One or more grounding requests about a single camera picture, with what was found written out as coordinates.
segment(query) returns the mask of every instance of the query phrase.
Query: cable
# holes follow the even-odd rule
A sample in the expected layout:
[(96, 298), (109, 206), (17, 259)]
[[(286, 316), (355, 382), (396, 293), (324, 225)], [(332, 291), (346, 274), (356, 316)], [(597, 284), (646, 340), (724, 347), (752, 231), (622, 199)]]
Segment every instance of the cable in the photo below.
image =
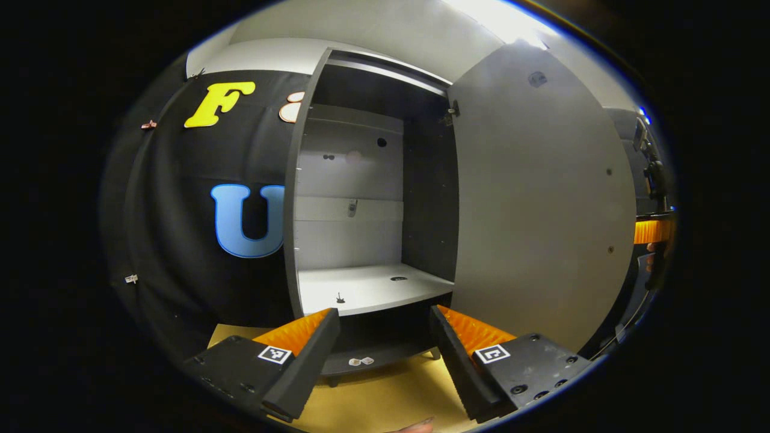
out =
[(596, 352), (596, 355), (592, 356), (592, 357), (591, 357), (591, 359), (589, 359), (589, 361), (593, 361), (593, 360), (594, 360), (594, 359), (595, 359), (597, 356), (599, 356), (599, 355), (601, 354), (601, 352), (603, 352), (603, 351), (604, 351), (604, 349), (606, 349), (606, 348), (607, 348), (607, 346), (609, 346), (610, 344), (612, 344), (612, 342), (613, 342), (613, 341), (615, 341), (615, 340), (617, 340), (617, 339), (618, 339), (618, 334), (620, 334), (621, 332), (625, 331), (625, 328), (626, 328), (626, 327), (627, 327), (629, 324), (631, 324), (631, 322), (632, 322), (632, 321), (634, 321), (634, 319), (636, 318), (636, 314), (637, 314), (637, 313), (639, 312), (639, 310), (641, 309), (641, 306), (642, 306), (642, 305), (644, 305), (644, 302), (647, 300), (647, 295), (649, 295), (649, 294), (650, 294), (649, 290), (646, 290), (646, 291), (644, 292), (644, 297), (641, 299), (641, 302), (639, 303), (639, 306), (638, 306), (638, 307), (636, 307), (636, 311), (634, 311), (634, 313), (631, 315), (631, 318), (630, 318), (630, 319), (628, 319), (628, 322), (626, 322), (626, 324), (625, 324), (625, 325), (623, 325), (623, 328), (621, 328), (620, 332), (616, 332), (616, 333), (615, 333), (615, 336), (614, 336), (614, 337), (613, 337), (611, 340), (609, 340), (609, 342), (607, 342), (607, 343), (604, 345), (604, 347), (603, 347), (603, 348), (599, 349), (599, 351), (598, 351), (598, 352)]

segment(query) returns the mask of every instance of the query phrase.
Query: wooden floor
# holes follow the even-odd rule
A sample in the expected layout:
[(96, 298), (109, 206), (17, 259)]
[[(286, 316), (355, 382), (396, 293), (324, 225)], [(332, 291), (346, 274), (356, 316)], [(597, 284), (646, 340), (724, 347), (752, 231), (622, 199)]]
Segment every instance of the wooden floor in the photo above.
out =
[[(230, 335), (255, 338), (269, 329), (219, 325), (212, 346)], [(435, 417), (436, 433), (477, 427), (465, 415), (444, 365), (430, 353), (372, 371), (351, 374), (332, 388), (319, 379), (302, 416), (290, 425), (310, 433), (384, 433)]]

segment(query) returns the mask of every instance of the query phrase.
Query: yellow letter f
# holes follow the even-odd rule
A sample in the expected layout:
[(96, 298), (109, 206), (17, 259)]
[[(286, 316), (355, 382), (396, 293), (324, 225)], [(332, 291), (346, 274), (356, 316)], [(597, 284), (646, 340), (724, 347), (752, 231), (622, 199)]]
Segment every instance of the yellow letter f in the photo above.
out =
[(216, 109), (222, 107), (222, 112), (230, 111), (238, 102), (238, 92), (244, 95), (250, 95), (254, 92), (253, 82), (221, 82), (209, 86), (209, 93), (203, 102), (198, 106), (198, 110), (185, 122), (185, 128), (198, 128), (200, 126), (211, 126), (219, 121), (216, 115)]

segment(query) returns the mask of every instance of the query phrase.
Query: screw hole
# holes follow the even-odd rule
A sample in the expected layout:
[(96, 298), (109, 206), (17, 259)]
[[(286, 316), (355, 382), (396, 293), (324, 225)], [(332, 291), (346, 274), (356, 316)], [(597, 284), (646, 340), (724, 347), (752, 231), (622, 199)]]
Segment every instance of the screw hole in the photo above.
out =
[(521, 394), (522, 392), (526, 391), (529, 387), (527, 385), (516, 385), (513, 388), (511, 388), (511, 394)]

